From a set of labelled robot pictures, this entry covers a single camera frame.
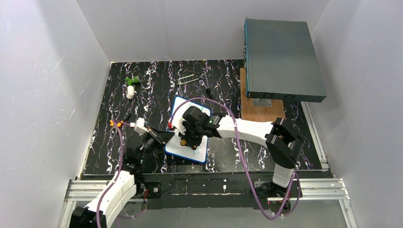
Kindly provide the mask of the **green white toy figure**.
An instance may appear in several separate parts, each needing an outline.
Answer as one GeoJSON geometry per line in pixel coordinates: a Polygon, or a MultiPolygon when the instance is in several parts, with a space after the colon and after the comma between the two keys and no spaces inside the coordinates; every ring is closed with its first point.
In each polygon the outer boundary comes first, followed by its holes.
{"type": "Polygon", "coordinates": [[[131,100],[137,94],[135,84],[140,83],[140,80],[138,76],[134,76],[133,78],[125,78],[125,81],[127,83],[126,98],[131,100]]]}

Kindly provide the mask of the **blue framed whiteboard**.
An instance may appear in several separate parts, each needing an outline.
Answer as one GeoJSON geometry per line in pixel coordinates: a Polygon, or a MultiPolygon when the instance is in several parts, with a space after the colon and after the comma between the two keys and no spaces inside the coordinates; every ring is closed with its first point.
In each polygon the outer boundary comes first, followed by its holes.
{"type": "MultiPolygon", "coordinates": [[[[185,105],[179,108],[180,111],[186,111],[190,106],[198,107],[203,113],[211,115],[211,109],[195,102],[187,102],[185,105]]],[[[170,155],[174,155],[180,158],[188,159],[192,162],[205,163],[207,160],[207,150],[209,139],[207,136],[202,138],[201,144],[192,149],[188,146],[181,146],[181,138],[178,135],[179,132],[174,131],[175,136],[165,145],[164,152],[170,155]]]]}

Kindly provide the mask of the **silver metal bracket plate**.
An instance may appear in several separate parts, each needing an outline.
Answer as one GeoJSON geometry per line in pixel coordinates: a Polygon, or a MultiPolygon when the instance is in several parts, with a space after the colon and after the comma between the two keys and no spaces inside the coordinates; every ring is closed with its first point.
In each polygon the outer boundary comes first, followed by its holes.
{"type": "Polygon", "coordinates": [[[272,107],[272,101],[271,101],[271,99],[254,98],[253,105],[260,106],[260,107],[272,107]]]}

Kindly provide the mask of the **wooden board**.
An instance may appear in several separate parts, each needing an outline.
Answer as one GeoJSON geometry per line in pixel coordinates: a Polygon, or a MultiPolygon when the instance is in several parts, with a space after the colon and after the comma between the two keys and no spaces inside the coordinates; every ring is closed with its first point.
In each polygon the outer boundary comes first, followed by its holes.
{"type": "Polygon", "coordinates": [[[240,102],[242,120],[255,122],[275,121],[278,117],[285,118],[285,110],[282,100],[271,100],[271,107],[254,106],[253,99],[246,97],[246,69],[240,69],[240,102]]]}

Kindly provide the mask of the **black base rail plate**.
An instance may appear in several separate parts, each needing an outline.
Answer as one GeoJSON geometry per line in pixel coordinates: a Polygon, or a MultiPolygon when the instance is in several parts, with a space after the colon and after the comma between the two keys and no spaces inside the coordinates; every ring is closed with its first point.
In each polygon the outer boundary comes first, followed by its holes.
{"type": "Polygon", "coordinates": [[[253,208],[258,205],[243,172],[144,174],[147,209],[253,208]]]}

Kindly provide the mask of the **orange handled pliers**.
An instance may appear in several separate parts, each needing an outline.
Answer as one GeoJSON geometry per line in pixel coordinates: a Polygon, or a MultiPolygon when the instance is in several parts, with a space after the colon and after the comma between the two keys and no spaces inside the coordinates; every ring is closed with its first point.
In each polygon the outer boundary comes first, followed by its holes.
{"type": "Polygon", "coordinates": [[[109,133],[117,133],[117,129],[121,129],[124,125],[130,125],[127,123],[128,119],[131,117],[131,113],[127,114],[123,120],[110,120],[110,132],[109,133]]]}

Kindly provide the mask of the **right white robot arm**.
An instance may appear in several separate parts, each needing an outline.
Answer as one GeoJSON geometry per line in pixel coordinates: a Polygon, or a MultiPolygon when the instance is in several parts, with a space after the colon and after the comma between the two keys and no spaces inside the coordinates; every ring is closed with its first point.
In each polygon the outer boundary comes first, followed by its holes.
{"type": "Polygon", "coordinates": [[[286,195],[304,140],[284,118],[253,122],[233,119],[228,114],[206,114],[190,106],[182,115],[174,114],[171,125],[179,131],[181,145],[191,149],[196,149],[205,137],[234,138],[264,146],[275,162],[275,170],[271,182],[256,187],[255,191],[260,197],[286,195]]]}

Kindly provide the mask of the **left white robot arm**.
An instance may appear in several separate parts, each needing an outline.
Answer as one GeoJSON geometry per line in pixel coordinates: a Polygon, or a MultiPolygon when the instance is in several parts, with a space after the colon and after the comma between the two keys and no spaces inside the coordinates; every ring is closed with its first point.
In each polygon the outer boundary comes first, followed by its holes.
{"type": "Polygon", "coordinates": [[[160,131],[148,127],[142,143],[123,154],[119,170],[102,191],[84,207],[76,207],[69,223],[70,228],[109,228],[130,198],[135,196],[142,183],[142,159],[146,154],[165,146],[175,135],[173,131],[160,131]]]}

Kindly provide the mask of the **dark grey metal box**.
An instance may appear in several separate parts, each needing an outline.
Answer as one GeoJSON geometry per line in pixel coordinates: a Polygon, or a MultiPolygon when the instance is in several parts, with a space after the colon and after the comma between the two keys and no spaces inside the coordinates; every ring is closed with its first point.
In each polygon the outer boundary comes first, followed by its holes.
{"type": "Polygon", "coordinates": [[[307,22],[246,18],[244,38],[247,98],[320,103],[327,97],[307,22]]]}

